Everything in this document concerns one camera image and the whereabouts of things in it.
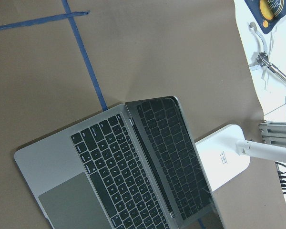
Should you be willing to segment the blue printed pouch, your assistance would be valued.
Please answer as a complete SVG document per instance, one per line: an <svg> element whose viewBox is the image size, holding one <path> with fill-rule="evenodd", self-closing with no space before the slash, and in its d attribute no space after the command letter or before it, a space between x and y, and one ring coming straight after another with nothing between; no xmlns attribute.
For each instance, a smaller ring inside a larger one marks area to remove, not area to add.
<svg viewBox="0 0 286 229"><path fill-rule="evenodd" d="M270 33L286 15L286 0L245 0L245 3L264 34Z"/></svg>

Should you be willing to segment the grey laptop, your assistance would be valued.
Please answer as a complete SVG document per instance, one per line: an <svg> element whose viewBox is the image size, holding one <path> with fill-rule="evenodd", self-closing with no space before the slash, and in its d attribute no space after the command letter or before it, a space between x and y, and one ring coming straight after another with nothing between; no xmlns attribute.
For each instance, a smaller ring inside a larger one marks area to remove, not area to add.
<svg viewBox="0 0 286 229"><path fill-rule="evenodd" d="M54 229L221 229L174 96L120 104L15 152Z"/></svg>

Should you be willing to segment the white desk lamp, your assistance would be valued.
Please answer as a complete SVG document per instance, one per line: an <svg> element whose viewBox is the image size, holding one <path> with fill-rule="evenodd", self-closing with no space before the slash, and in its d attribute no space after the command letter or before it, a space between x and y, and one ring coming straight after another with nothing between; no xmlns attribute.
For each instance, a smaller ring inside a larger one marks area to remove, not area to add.
<svg viewBox="0 0 286 229"><path fill-rule="evenodd" d="M212 192L246 170L251 157L286 163L286 147L245 140L238 125L226 125L196 143Z"/></svg>

